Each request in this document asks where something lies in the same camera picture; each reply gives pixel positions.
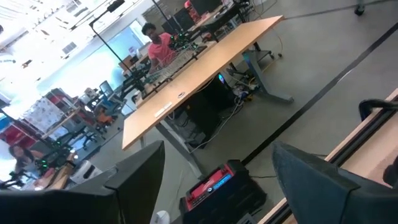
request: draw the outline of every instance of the floor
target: floor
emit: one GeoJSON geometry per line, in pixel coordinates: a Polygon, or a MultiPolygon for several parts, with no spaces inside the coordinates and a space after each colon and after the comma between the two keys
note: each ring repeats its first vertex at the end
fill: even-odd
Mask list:
{"type": "MultiPolygon", "coordinates": [[[[246,103],[205,149],[195,151],[207,171],[228,159],[241,159],[248,163],[251,175],[274,175],[271,149],[262,145],[265,140],[280,140],[307,152],[328,154],[360,123],[357,107],[361,100],[385,98],[398,87],[398,32],[377,41],[398,21],[398,2],[376,1],[366,7],[362,17],[354,15],[349,7],[355,3],[264,3],[264,10],[271,8],[262,17],[283,14],[286,18],[275,27],[283,41],[284,57],[264,75],[271,86],[292,95],[295,102],[286,105],[255,97],[253,102],[246,103]]],[[[273,32],[266,34],[259,45],[275,52],[280,50],[279,39],[273,32]]],[[[122,137],[121,133],[115,135],[92,157],[92,163],[107,169],[140,150],[136,143],[122,152],[122,137]]],[[[146,138],[149,142],[164,139],[155,129],[146,138]]],[[[155,211],[167,210],[174,220],[180,215],[178,198],[197,180],[182,156],[167,141],[165,144],[164,178],[155,211]]],[[[256,215],[260,219],[283,194],[275,178],[256,180],[268,194],[264,208],[256,215]]]]}

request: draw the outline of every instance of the computer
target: computer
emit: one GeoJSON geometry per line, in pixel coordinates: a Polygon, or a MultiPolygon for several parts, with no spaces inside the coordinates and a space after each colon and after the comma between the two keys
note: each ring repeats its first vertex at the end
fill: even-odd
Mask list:
{"type": "Polygon", "coordinates": [[[397,223],[398,191],[282,142],[272,163],[297,223],[397,223]]]}
{"type": "Polygon", "coordinates": [[[1,223],[149,223],[164,162],[156,141],[70,190],[0,191],[1,223]]]}
{"type": "Polygon", "coordinates": [[[104,81],[103,83],[101,83],[99,85],[99,88],[108,99],[114,93],[114,91],[113,91],[111,85],[108,83],[108,81],[104,81]]]}
{"type": "Polygon", "coordinates": [[[168,34],[172,34],[175,35],[177,34],[178,30],[180,30],[177,22],[174,20],[173,17],[171,17],[170,19],[167,19],[168,22],[165,22],[162,24],[163,30],[164,32],[168,33],[168,34]]]}
{"type": "Polygon", "coordinates": [[[221,0],[190,0],[190,2],[199,16],[206,12],[213,12],[223,3],[221,0]]]}
{"type": "Polygon", "coordinates": [[[191,18],[191,15],[185,8],[182,8],[175,13],[174,18],[184,31],[189,30],[189,28],[195,25],[195,21],[191,18]]]}

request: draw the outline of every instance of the office chair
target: office chair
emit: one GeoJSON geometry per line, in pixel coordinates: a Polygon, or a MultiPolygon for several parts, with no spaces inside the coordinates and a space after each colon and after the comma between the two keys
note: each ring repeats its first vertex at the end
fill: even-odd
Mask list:
{"type": "Polygon", "coordinates": [[[95,108],[95,111],[98,112],[98,108],[103,106],[105,108],[106,116],[117,116],[117,114],[121,113],[123,106],[127,103],[127,100],[116,95],[108,81],[101,83],[99,88],[106,98],[95,108]]]}
{"type": "Polygon", "coordinates": [[[62,147],[65,147],[67,145],[69,145],[69,143],[78,138],[78,136],[80,136],[81,134],[83,134],[86,139],[83,142],[83,149],[87,150],[87,143],[88,141],[92,141],[92,142],[97,142],[96,138],[95,138],[95,133],[90,133],[89,131],[86,131],[86,126],[82,127],[81,129],[79,129],[78,131],[72,131],[69,133],[64,134],[63,136],[60,136],[59,138],[57,138],[57,142],[60,142],[60,145],[62,147]]]}

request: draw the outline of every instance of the computer monitor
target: computer monitor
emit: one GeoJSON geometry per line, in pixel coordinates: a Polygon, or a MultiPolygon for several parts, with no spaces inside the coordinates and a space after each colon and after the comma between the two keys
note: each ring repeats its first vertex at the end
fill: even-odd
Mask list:
{"type": "Polygon", "coordinates": [[[221,0],[190,0],[190,2],[199,16],[206,12],[213,12],[222,4],[221,0]]]}
{"type": "Polygon", "coordinates": [[[113,94],[113,89],[108,81],[104,81],[99,85],[100,90],[104,93],[104,95],[109,98],[113,94]]]}
{"type": "Polygon", "coordinates": [[[162,24],[164,32],[168,34],[175,35],[177,34],[177,31],[180,29],[177,22],[174,20],[173,17],[170,19],[167,19],[168,22],[165,22],[162,24]]]}
{"type": "Polygon", "coordinates": [[[188,10],[185,8],[182,8],[177,13],[175,13],[174,18],[178,22],[178,24],[180,24],[181,28],[184,31],[189,30],[189,28],[195,25],[195,21],[192,19],[188,10]]]}

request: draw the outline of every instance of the desk leg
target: desk leg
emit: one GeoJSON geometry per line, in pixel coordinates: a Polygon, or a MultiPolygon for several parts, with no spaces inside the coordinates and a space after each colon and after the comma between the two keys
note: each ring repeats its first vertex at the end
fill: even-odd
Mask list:
{"type": "Polygon", "coordinates": [[[141,138],[139,138],[139,142],[141,143],[141,148],[147,146],[145,136],[142,136],[141,138]]]}
{"type": "Polygon", "coordinates": [[[162,123],[156,124],[156,129],[176,148],[176,150],[187,160],[192,168],[193,173],[198,179],[203,177],[204,171],[198,165],[197,159],[167,130],[162,123]]]}
{"type": "Polygon", "coordinates": [[[292,103],[293,98],[285,93],[279,93],[277,91],[271,90],[271,87],[267,84],[265,79],[263,78],[264,75],[262,74],[262,70],[257,63],[256,53],[250,50],[246,50],[243,52],[243,59],[247,63],[250,71],[253,73],[254,77],[259,83],[261,91],[266,96],[271,96],[277,100],[281,100],[286,103],[292,103]]]}

